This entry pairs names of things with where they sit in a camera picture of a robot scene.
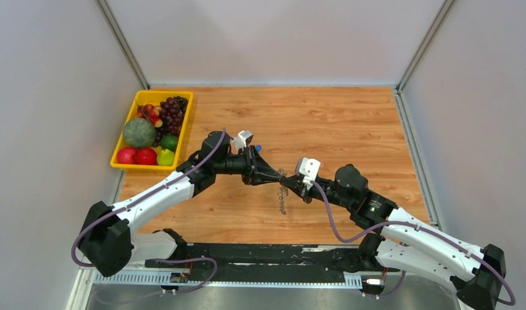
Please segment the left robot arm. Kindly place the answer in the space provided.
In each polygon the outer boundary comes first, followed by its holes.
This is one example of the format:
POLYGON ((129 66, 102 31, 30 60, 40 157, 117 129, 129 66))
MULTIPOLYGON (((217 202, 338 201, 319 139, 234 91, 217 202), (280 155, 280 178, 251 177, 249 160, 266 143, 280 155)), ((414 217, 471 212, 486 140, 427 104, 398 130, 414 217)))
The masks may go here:
POLYGON ((95 203, 72 244, 73 261, 82 267, 94 267, 105 277, 146 260, 163 259, 170 267, 181 266, 187 251, 175 237, 166 231, 140 234, 139 229, 170 207, 202 193, 219 174, 239 175, 244 184, 251 186, 276 183, 282 177, 250 144, 233 154, 233 142, 225 130, 211 132, 200 150, 161 182, 112 205, 95 203))

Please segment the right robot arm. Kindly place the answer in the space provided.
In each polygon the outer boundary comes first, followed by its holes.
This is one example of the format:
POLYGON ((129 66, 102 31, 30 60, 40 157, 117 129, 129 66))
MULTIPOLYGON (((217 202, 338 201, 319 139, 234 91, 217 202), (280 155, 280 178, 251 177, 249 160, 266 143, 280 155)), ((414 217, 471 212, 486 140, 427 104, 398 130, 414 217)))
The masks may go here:
POLYGON ((506 282, 504 251, 457 239, 424 223, 392 200, 368 187, 352 165, 337 169, 332 180, 318 175, 320 163, 302 158, 296 172, 280 184, 306 203, 324 202, 332 231, 343 243, 362 238, 358 252, 365 269, 378 265, 431 280, 455 292, 471 309, 514 306, 516 297, 506 282))

